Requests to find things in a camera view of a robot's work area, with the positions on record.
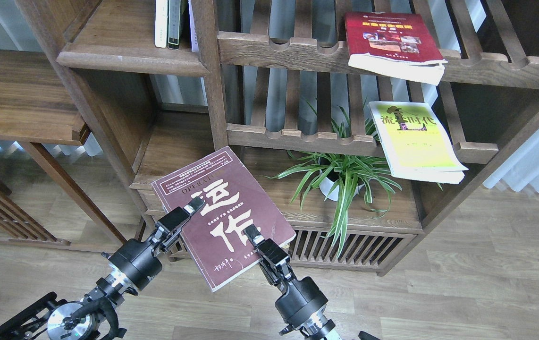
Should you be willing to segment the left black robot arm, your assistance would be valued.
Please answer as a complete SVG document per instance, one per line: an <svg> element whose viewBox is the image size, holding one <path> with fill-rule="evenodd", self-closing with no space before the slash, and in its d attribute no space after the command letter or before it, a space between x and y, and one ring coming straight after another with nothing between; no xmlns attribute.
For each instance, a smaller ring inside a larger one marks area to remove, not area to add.
<svg viewBox="0 0 539 340"><path fill-rule="evenodd" d="M185 207L176 207L155 224L144 241L130 239L113 254L105 254L112 271L97 280L95 288L79 301L57 300L47 293L0 326L0 340L34 340L46 333L50 340L94 340L103 321L109 331L104 339L122 338L126 329L118 323L116 309L123 295L138 295L162 270L160 253L178 241L183 225L203 207L196 197Z"/></svg>

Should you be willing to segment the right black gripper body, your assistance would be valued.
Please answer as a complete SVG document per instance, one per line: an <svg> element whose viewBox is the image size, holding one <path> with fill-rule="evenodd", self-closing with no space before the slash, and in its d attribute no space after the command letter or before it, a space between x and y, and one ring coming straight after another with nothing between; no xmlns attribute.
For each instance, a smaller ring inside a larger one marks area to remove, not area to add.
<svg viewBox="0 0 539 340"><path fill-rule="evenodd" d="M290 265L290 256L272 239L256 241L256 250L261 258L261 271L269 284L278 289L286 289L287 284L296 278Z"/></svg>

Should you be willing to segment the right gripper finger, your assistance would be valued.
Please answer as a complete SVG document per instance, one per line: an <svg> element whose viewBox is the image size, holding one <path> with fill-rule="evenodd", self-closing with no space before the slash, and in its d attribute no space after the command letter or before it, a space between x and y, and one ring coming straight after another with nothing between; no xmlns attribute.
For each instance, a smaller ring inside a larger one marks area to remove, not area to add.
<svg viewBox="0 0 539 340"><path fill-rule="evenodd" d="M259 232L254 224L247 226L244 229L244 232L253 246L257 246L264 241L264 236Z"/></svg>

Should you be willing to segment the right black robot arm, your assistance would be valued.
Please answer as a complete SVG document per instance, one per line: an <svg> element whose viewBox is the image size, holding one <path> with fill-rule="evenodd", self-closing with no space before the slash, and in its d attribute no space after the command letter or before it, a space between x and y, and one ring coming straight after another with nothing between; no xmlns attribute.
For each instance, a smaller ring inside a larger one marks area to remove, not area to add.
<svg viewBox="0 0 539 340"><path fill-rule="evenodd" d="M335 323L324 316L328 299L313 279L298 280L289 254L272 239L265 239L255 225L246 227L245 234L261 257L259 264L267 281L282 292L275 307L286 327L279 334L299 331L306 340L340 340Z"/></svg>

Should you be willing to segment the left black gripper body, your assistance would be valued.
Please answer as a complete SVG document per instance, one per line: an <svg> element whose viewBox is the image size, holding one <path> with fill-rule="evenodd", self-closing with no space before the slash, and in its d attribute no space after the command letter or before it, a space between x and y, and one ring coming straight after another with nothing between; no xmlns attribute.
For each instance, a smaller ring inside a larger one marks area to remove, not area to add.
<svg viewBox="0 0 539 340"><path fill-rule="evenodd" d="M182 207L177 207L155 222L155 230L148 237L147 243L152 253L168 252L179 239L183 225L191 214Z"/></svg>

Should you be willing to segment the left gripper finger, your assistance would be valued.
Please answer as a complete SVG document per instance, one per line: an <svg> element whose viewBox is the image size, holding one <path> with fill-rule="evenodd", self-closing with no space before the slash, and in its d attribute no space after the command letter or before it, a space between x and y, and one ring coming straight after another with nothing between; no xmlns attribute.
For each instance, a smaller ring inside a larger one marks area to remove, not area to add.
<svg viewBox="0 0 539 340"><path fill-rule="evenodd" d="M192 200L190 200L190 202L185 205L184 210L188 213L189 216L193 216L195 213L200 211L204 207L204 205L205 201L199 196L195 196L194 198L192 198Z"/></svg>

